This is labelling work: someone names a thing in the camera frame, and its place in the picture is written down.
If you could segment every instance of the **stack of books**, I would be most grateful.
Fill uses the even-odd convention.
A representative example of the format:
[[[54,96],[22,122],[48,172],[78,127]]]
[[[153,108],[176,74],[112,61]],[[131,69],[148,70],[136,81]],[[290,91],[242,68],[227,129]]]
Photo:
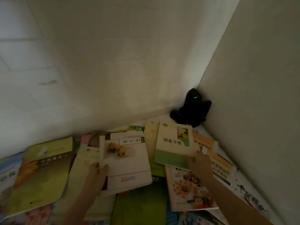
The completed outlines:
[[[57,224],[83,189],[89,166],[110,166],[84,221],[98,224],[228,224],[212,195],[191,174],[185,155],[210,156],[214,177],[269,219],[266,203],[240,171],[218,155],[218,142],[191,126],[147,122],[33,145],[0,160],[1,224]]]

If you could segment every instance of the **black object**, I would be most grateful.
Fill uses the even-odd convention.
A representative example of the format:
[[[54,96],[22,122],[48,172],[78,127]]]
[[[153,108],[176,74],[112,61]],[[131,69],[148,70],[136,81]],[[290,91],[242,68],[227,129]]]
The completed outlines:
[[[201,95],[193,88],[187,92],[183,107],[179,110],[173,110],[170,117],[178,124],[190,124],[195,128],[201,122],[206,121],[206,115],[211,104],[212,102],[208,100],[201,102]]]

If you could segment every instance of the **hand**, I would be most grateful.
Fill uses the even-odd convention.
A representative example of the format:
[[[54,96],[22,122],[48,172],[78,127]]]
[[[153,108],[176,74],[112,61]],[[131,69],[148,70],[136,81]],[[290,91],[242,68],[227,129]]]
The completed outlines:
[[[80,193],[81,199],[90,207],[95,203],[96,197],[101,193],[108,170],[109,166],[107,164],[102,167],[101,170],[99,170],[98,162],[90,165],[90,172],[85,179],[84,187]]]
[[[213,178],[212,162],[208,155],[204,155],[203,152],[197,150],[196,162],[193,162],[187,155],[185,157],[192,174],[196,175],[201,181]]]

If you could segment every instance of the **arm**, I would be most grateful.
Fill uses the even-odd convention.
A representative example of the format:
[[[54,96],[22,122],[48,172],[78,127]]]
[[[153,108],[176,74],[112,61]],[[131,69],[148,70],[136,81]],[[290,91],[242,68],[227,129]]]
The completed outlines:
[[[213,177],[212,164],[208,155],[197,151],[196,162],[192,162],[189,157],[187,161],[191,172],[208,189],[230,225],[272,225]]]
[[[93,163],[90,166],[90,172],[85,179],[85,184],[81,193],[69,208],[64,218],[60,221],[59,225],[82,224],[88,209],[92,207],[96,197],[101,193],[108,169],[109,166],[105,165],[99,170],[99,163]]]

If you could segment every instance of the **publisher logo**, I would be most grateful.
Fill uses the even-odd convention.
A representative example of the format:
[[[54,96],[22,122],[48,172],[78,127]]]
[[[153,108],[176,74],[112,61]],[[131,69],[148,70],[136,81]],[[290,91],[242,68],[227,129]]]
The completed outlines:
[[[132,181],[132,180],[135,180],[135,176],[122,177],[122,178],[121,178],[121,182],[124,182],[124,181]]]

